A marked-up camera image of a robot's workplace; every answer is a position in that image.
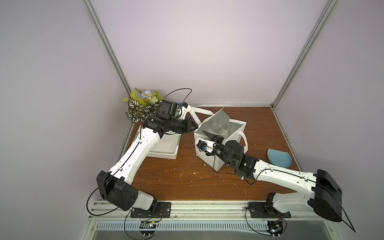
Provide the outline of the white insulated delivery bag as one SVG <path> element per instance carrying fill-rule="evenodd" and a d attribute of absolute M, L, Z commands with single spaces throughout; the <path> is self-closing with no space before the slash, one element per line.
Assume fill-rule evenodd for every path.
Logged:
<path fill-rule="evenodd" d="M 244 121 L 231 119 L 223 109 L 216 112 L 215 114 L 208 110 L 203 110 L 201 113 L 207 114 L 209 117 L 204 121 L 201 121 L 197 115 L 193 115 L 194 120 L 197 120 L 199 124 L 199 128 L 194 131 L 196 154 L 207 165 L 212 167 L 215 171 L 218 171 L 225 164 L 225 162 L 219 157 L 207 156 L 206 153 L 199 150 L 197 146 L 200 140 L 204 142 L 211 140 L 211 138 L 205 135 L 204 132 L 223 137 L 223 144 L 231 140 L 234 140 L 238 143 L 240 140 L 244 140 L 244 152 L 246 153 L 248 151 L 248 141 L 244 130 L 247 123 Z"/>

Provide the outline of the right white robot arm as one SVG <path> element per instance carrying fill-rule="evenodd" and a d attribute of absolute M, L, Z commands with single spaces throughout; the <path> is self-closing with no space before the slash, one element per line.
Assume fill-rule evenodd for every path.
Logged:
<path fill-rule="evenodd" d="M 220 135 L 204 133 L 207 139 L 196 140 L 198 151 L 222 160 L 250 185 L 263 181 L 294 190 L 318 216 L 338 223 L 343 220 L 342 189 L 327 171 L 311 173 L 278 167 L 247 155 L 235 140 L 225 142 Z"/>

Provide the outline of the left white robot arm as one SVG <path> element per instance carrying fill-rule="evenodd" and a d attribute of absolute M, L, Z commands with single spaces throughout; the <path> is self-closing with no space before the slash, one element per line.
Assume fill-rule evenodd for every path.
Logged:
<path fill-rule="evenodd" d="M 187 116 L 192 110 L 187 103 L 163 100 L 160 109 L 141 124 L 138 137 L 123 157 L 108 172 L 101 171 L 98 174 L 97 190 L 101 198 L 124 211 L 135 208 L 154 215 L 158 200 L 135 189 L 132 183 L 150 150 L 165 134 L 189 133 L 199 127 L 193 117 Z"/>

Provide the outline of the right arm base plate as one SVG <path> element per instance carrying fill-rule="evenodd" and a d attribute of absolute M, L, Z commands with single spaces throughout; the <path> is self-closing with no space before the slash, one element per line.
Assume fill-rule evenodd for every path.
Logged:
<path fill-rule="evenodd" d="M 281 213 L 274 207 L 267 206 L 265 202 L 249 202 L 246 210 L 250 212 L 251 218 L 255 219 L 290 219 L 290 212 Z"/>

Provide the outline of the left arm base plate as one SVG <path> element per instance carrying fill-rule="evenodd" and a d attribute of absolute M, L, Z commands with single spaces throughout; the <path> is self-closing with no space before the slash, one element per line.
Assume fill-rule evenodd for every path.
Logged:
<path fill-rule="evenodd" d="M 155 202 L 148 210 L 134 208 L 130 214 L 131 218 L 170 218 L 172 209 L 171 202 Z"/>

